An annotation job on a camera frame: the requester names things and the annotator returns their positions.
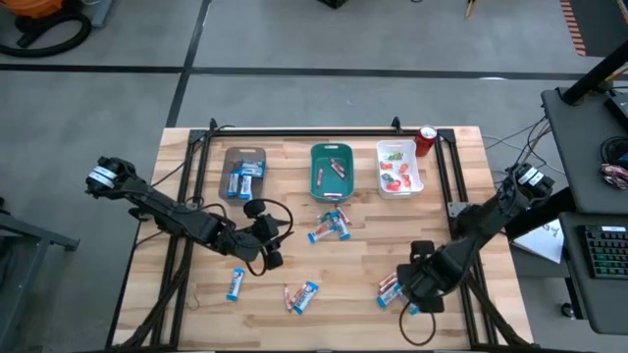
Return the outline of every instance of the orange vacuum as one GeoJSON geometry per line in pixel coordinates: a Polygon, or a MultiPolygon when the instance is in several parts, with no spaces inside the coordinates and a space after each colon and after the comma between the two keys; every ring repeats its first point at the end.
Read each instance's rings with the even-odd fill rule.
{"type": "Polygon", "coordinates": [[[2,54],[21,58],[49,57],[76,48],[91,33],[91,21],[81,12],[80,0],[0,0],[0,6],[16,15],[15,25],[23,34],[16,43],[19,48],[0,45],[2,54]],[[67,21],[81,23],[75,36],[47,48],[28,49],[47,30],[67,21]]]}

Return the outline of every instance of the black hose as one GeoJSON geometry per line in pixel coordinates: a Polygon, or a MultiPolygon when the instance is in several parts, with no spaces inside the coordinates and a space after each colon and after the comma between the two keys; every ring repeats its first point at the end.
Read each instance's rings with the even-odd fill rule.
{"type": "Polygon", "coordinates": [[[50,57],[53,55],[65,53],[68,50],[78,47],[87,39],[87,37],[91,33],[91,20],[81,12],[60,13],[42,20],[28,19],[27,21],[32,21],[32,29],[28,32],[25,32],[25,37],[23,37],[21,41],[27,42],[27,44],[21,46],[30,45],[34,40],[36,40],[39,36],[48,31],[50,28],[68,21],[79,21],[80,30],[75,36],[66,40],[65,42],[52,45],[47,48],[18,49],[0,44],[1,54],[6,54],[18,58],[50,57]]]}

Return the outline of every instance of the red can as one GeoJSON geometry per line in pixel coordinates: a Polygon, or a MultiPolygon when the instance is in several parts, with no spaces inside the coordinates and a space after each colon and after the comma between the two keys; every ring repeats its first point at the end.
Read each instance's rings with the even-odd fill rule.
{"type": "Polygon", "coordinates": [[[432,126],[423,126],[419,128],[419,133],[416,135],[416,156],[425,157],[430,152],[430,148],[436,141],[437,137],[436,128],[432,126]]]}

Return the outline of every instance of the white paper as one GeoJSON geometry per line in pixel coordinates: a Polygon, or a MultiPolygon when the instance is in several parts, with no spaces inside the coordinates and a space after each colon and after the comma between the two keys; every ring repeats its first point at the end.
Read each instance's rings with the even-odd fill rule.
{"type": "Polygon", "coordinates": [[[564,235],[560,222],[554,220],[516,238],[512,243],[535,255],[560,264],[564,235]]]}

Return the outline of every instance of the caster wheel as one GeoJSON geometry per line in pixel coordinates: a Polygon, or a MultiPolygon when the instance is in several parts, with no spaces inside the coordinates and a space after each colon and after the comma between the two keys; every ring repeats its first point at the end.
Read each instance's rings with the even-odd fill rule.
{"type": "Polygon", "coordinates": [[[573,307],[570,303],[564,303],[560,306],[560,313],[562,316],[571,320],[576,320],[576,314],[573,312],[573,307]]]}

